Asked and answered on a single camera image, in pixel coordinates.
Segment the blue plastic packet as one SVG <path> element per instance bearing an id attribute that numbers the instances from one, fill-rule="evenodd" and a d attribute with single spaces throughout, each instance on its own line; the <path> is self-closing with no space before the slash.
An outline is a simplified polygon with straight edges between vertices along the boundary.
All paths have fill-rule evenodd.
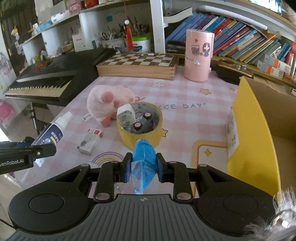
<path id="1" fill-rule="evenodd" d="M 131 162 L 134 192 L 143 194 L 157 171 L 157 158 L 153 146 L 145 139 L 138 140 L 134 146 Z"/>

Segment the yellow tape roll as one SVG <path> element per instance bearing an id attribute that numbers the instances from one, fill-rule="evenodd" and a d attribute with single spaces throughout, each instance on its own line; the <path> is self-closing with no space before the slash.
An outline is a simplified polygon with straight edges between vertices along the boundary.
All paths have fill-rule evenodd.
<path id="1" fill-rule="evenodd" d="M 118 120 L 116 120 L 117 130 L 121 137 L 122 143 L 130 150 L 132 150 L 136 142 L 140 139 L 145 139 L 154 148 L 157 147 L 161 141 L 164 129 L 163 129 L 163 114 L 161 110 L 147 102 L 138 102 L 131 104 L 135 111 L 136 120 L 140 118 L 144 113 L 150 112 L 152 114 L 152 120 L 154 124 L 154 130 L 149 133 L 135 134 L 126 131 L 127 127 L 122 127 Z"/>

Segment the white spray bottle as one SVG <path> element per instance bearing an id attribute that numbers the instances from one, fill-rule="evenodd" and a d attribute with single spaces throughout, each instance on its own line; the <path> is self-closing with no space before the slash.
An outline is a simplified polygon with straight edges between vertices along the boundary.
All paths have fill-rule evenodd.
<path id="1" fill-rule="evenodd" d="M 33 141 L 32 146 L 53 144 L 56 146 L 63 137 L 63 132 L 74 114 L 70 111 L 66 112 L 54 122 L 49 123 L 45 129 Z"/>

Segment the small white product box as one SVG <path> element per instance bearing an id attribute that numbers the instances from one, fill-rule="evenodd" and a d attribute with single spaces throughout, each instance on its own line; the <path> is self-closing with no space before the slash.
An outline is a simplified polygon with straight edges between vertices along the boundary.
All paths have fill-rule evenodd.
<path id="1" fill-rule="evenodd" d="M 82 154 L 91 155 L 96 144 L 103 138 L 103 132 L 101 130 L 89 128 L 86 136 L 78 145 L 77 149 Z"/>

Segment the pink plush pig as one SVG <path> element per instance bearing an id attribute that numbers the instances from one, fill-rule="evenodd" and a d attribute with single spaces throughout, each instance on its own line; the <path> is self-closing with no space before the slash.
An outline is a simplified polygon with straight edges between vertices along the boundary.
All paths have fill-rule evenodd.
<path id="1" fill-rule="evenodd" d="M 135 103 L 135 94 L 126 86 L 96 85 L 88 94 L 87 110 L 102 127 L 109 127 L 116 119 L 117 110 Z"/>

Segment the pink checkered tablecloth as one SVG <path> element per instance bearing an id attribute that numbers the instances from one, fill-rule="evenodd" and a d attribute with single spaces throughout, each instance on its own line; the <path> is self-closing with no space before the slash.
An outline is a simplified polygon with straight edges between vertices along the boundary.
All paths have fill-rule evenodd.
<path id="1" fill-rule="evenodd" d="M 117 118 L 109 127 L 89 115 L 87 99 L 95 87 L 121 86 L 134 93 L 135 122 L 123 127 Z M 17 171 L 15 178 L 28 189 L 79 165 L 99 168 L 107 162 L 120 162 L 144 139 L 166 161 L 197 166 L 197 141 L 227 143 L 226 120 L 234 102 L 237 85 L 211 72 L 205 82 L 192 82 L 179 67 L 174 80 L 100 76 L 75 97 L 61 115 L 72 118 L 56 145 L 56 154 Z"/>

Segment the white power adapter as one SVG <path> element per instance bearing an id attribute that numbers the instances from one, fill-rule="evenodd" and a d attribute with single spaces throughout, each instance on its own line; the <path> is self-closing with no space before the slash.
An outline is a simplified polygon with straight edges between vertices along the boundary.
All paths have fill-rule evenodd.
<path id="1" fill-rule="evenodd" d="M 135 111 L 131 104 L 127 103 L 117 109 L 117 120 L 122 127 L 127 127 L 136 122 Z"/>

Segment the black electronic keyboard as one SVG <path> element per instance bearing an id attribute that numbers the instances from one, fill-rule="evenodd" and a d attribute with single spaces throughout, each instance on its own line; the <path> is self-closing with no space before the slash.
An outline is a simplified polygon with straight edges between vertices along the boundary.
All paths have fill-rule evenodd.
<path id="1" fill-rule="evenodd" d="M 114 49 L 70 52 L 30 65 L 4 93 L 5 97 L 65 107 L 97 77 L 96 65 L 115 55 Z"/>

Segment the yellow cardboard box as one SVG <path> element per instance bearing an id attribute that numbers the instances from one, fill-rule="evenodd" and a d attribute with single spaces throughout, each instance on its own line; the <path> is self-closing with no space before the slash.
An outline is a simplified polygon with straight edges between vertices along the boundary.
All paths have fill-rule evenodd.
<path id="1" fill-rule="evenodd" d="M 229 175 L 274 196 L 295 188 L 295 96 L 241 77 L 226 121 Z"/>

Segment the wooden chess board box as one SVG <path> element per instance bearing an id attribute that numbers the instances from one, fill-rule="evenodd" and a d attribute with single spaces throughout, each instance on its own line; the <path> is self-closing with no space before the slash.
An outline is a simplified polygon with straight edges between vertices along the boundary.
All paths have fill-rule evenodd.
<path id="1" fill-rule="evenodd" d="M 100 76 L 174 80 L 177 60 L 172 54 L 115 54 L 96 67 Z"/>

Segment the white jar green lid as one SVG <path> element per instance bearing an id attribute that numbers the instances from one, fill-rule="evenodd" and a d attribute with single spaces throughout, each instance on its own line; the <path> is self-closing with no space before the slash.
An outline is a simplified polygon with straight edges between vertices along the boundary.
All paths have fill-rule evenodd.
<path id="1" fill-rule="evenodd" d="M 151 51 L 150 35 L 134 36 L 132 38 L 133 51 L 136 53 L 149 53 Z"/>

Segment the pink cylindrical container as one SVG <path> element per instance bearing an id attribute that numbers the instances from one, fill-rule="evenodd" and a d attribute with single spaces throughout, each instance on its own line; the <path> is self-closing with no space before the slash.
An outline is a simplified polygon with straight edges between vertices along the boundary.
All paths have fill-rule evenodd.
<path id="1" fill-rule="evenodd" d="M 211 58 L 215 35 L 212 32 L 187 29 L 184 77 L 194 82 L 205 82 L 211 72 Z"/>

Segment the white bookshelf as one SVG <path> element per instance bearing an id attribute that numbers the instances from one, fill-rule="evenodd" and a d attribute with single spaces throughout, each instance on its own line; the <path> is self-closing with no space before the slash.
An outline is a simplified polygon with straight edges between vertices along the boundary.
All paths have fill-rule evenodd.
<path id="1" fill-rule="evenodd" d="M 31 63 L 42 49 L 50 56 L 56 55 L 64 42 L 72 38 L 70 30 L 75 23 L 83 35 L 84 48 L 93 49 L 92 42 L 100 37 L 101 32 L 108 28 L 116 29 L 128 16 L 132 21 L 149 24 L 152 28 L 152 48 L 156 52 L 165 52 L 165 28 L 169 23 L 165 17 L 189 6 L 195 11 L 232 17 L 261 31 L 295 41 L 295 24 L 250 1 L 108 1 L 56 22 L 25 41 L 22 44 L 25 58 Z"/>

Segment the row of books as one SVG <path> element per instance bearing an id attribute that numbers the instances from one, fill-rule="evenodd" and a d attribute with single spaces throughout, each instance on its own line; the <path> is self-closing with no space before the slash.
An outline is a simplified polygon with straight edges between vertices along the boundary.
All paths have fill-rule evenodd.
<path id="1" fill-rule="evenodd" d="M 295 73 L 294 42 L 285 41 L 276 34 L 264 33 L 238 19 L 205 12 L 194 11 L 165 37 L 169 53 L 185 54 L 187 29 L 208 31 L 215 35 L 213 56 L 227 57 L 253 66 L 270 56 L 272 61 L 287 65 L 284 77 L 292 77 Z"/>

